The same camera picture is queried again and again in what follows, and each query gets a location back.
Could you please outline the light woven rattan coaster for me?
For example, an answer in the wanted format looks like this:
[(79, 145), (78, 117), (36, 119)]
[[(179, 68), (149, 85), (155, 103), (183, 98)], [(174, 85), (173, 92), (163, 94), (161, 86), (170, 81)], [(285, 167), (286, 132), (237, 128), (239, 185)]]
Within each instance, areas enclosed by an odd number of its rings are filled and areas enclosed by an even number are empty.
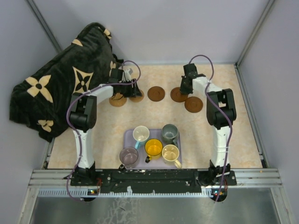
[(130, 97), (129, 99), (134, 103), (141, 102), (144, 99), (144, 93), (141, 92), (141, 96)]

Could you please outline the dark wooden coaster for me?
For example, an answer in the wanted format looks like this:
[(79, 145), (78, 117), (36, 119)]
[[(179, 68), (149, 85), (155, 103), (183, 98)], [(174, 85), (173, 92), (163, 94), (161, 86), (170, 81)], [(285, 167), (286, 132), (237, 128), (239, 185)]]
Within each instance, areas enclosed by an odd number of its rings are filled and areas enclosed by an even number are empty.
[(151, 101), (159, 102), (165, 97), (165, 90), (160, 86), (153, 86), (147, 92), (148, 98)]

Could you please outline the dark woven rattan coaster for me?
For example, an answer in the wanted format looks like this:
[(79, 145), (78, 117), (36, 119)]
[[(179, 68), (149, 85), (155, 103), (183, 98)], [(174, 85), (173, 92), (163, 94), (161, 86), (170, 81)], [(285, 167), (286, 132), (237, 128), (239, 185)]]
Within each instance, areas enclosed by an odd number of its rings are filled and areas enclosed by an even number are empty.
[(121, 107), (124, 106), (127, 102), (127, 99), (120, 93), (116, 93), (109, 99), (109, 103), (113, 107)]

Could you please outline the brown wooden coaster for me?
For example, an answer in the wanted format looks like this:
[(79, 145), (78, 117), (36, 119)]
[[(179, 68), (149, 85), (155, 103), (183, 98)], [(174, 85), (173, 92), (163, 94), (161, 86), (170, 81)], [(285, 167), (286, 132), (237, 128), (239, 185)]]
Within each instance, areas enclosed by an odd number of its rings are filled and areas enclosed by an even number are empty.
[(171, 90), (171, 99), (173, 101), (178, 102), (178, 103), (182, 103), (182, 102), (186, 101), (187, 98), (188, 98), (188, 95), (182, 94), (180, 92), (179, 87), (175, 87)]

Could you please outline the grey ceramic mug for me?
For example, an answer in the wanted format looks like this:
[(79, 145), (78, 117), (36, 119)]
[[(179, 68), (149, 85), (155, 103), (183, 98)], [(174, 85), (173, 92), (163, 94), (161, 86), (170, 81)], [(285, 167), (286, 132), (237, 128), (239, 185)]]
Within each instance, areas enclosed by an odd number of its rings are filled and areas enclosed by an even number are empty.
[(167, 144), (178, 147), (179, 131), (173, 124), (165, 125), (161, 130), (161, 138)]

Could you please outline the cream mug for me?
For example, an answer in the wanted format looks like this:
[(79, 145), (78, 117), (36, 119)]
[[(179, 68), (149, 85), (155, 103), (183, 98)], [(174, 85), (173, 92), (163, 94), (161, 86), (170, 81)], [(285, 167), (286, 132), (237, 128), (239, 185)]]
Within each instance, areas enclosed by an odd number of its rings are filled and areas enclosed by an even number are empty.
[(179, 156), (179, 149), (175, 145), (169, 144), (162, 149), (162, 157), (164, 163), (166, 163), (167, 165), (174, 165), (176, 168), (181, 169), (182, 164), (178, 160)]

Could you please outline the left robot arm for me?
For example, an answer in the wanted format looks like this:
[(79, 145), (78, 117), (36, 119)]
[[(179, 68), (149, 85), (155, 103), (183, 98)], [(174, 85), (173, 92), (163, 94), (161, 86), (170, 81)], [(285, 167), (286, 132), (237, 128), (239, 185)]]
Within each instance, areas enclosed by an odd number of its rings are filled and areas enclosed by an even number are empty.
[(91, 138), (97, 121), (97, 105), (117, 93), (124, 98), (141, 97), (137, 86), (141, 73), (137, 78), (132, 78), (132, 73), (132, 69), (112, 69), (107, 84), (100, 84), (83, 93), (73, 93), (71, 97), (66, 120), (73, 129), (76, 141), (77, 162), (74, 170), (84, 170), (80, 179), (87, 185), (92, 185), (97, 180), (97, 173), (91, 170), (95, 166)]

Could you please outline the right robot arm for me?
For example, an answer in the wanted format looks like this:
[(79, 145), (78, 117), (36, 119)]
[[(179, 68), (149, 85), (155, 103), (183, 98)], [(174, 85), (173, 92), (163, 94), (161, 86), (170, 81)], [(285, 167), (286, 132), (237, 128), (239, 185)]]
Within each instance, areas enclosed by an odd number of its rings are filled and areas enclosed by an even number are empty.
[(213, 84), (204, 74), (199, 74), (195, 64), (183, 66), (184, 75), (180, 85), (182, 94), (201, 92), (206, 97), (206, 117), (213, 127), (213, 153), (210, 160), (209, 181), (215, 185), (225, 180), (230, 172), (228, 161), (231, 127), (236, 120), (234, 94)]

